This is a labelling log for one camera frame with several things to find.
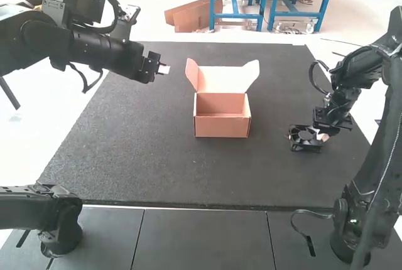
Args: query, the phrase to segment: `open cardboard box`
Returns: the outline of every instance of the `open cardboard box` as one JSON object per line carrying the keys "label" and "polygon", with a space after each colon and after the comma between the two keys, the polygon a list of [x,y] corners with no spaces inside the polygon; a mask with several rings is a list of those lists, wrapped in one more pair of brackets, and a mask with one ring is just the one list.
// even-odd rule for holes
{"label": "open cardboard box", "polygon": [[[215,0],[214,12],[222,13],[223,0]],[[210,0],[197,0],[165,11],[166,23],[177,33],[191,33],[209,26]]]}
{"label": "open cardboard box", "polygon": [[199,67],[188,58],[185,74],[195,89],[195,137],[248,137],[251,111],[246,91],[259,75],[258,60],[243,67]]}

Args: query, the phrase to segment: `caster wheel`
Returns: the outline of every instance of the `caster wheel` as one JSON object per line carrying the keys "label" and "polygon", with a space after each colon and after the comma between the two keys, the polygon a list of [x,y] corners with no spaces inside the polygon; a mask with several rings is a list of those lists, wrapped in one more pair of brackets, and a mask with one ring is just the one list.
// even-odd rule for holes
{"label": "caster wheel", "polygon": [[307,23],[306,24],[306,33],[308,33],[310,35],[313,32],[314,32],[314,25],[312,25],[311,23]]}
{"label": "caster wheel", "polygon": [[278,23],[278,24],[276,25],[276,28],[275,28],[275,32],[276,32],[276,33],[281,33],[281,25],[282,25],[282,23]]}

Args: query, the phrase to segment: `floor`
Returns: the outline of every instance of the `floor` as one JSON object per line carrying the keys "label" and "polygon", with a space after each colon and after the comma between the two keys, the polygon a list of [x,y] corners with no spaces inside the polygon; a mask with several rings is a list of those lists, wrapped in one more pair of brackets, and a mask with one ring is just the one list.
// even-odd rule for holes
{"label": "floor", "polygon": [[[15,1],[19,0],[0,0],[0,3]],[[175,33],[173,27],[165,23],[163,11],[191,1],[194,0],[120,0],[122,4],[136,4],[142,9],[131,39],[308,45],[315,58],[333,67],[342,59],[333,51],[345,55],[356,47],[323,39],[358,45],[370,43],[385,32],[389,12],[401,3],[401,0],[330,0],[321,32],[314,35],[268,33],[266,24],[262,33],[246,31],[241,27],[217,29],[215,33]],[[316,3],[314,6],[297,7],[315,9],[319,0]],[[230,1],[227,4],[225,10],[230,11]],[[271,0],[268,0],[265,18],[268,18],[270,4]],[[257,11],[258,7],[251,6],[242,11]],[[103,22],[107,24],[110,20],[110,8],[106,7]],[[89,69],[80,68],[90,79],[95,78]],[[29,70],[14,72],[6,77],[6,81],[22,107],[18,111],[13,110],[7,98],[0,94],[0,185],[24,185],[35,182],[39,177],[96,89],[82,94],[78,75],[72,70],[58,72],[52,69],[48,60],[35,64]],[[376,83],[372,90],[363,91],[352,110],[369,142],[377,129],[374,120],[381,118],[385,90],[381,82]],[[402,235],[402,224],[397,225],[397,230]],[[8,232],[1,231],[0,245],[7,236]]]}

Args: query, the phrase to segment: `black robotic arm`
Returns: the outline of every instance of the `black robotic arm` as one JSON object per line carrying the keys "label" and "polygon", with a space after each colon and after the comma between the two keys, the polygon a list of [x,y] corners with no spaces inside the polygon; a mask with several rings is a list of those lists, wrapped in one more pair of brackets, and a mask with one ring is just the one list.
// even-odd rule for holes
{"label": "black robotic arm", "polygon": [[[370,89],[380,78],[388,85],[379,129],[366,159],[342,196],[335,201],[334,233],[330,244],[336,256],[353,270],[369,263],[371,250],[385,248],[402,211],[402,7],[391,12],[387,33],[369,46],[347,55],[329,70],[315,61],[310,81],[325,94],[324,107],[313,112],[313,127],[334,136],[352,129],[350,110],[361,89]],[[313,80],[313,68],[321,63],[331,76],[332,93]]]}
{"label": "black robotic arm", "polygon": [[[110,26],[100,23],[106,0],[26,0],[19,5],[0,5],[0,77],[49,58],[61,71],[76,70],[88,91],[106,68],[123,77],[147,84],[156,74],[168,73],[161,56],[129,40],[131,27],[140,12],[137,6],[122,8],[108,0],[114,10]],[[34,9],[41,5],[41,10]],[[73,64],[86,64],[99,72],[88,85]],[[61,185],[0,186],[0,229],[37,230],[41,251],[58,257],[74,250],[82,238],[77,222],[81,199]]]}

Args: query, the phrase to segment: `computer fan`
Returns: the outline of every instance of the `computer fan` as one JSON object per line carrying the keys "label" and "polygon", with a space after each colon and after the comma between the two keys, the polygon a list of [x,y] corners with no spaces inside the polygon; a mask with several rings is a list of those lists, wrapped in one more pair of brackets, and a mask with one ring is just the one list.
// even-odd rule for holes
{"label": "computer fan", "polygon": [[312,126],[292,124],[289,127],[289,140],[291,150],[294,152],[310,151],[319,153],[324,141],[319,135],[319,130]]}

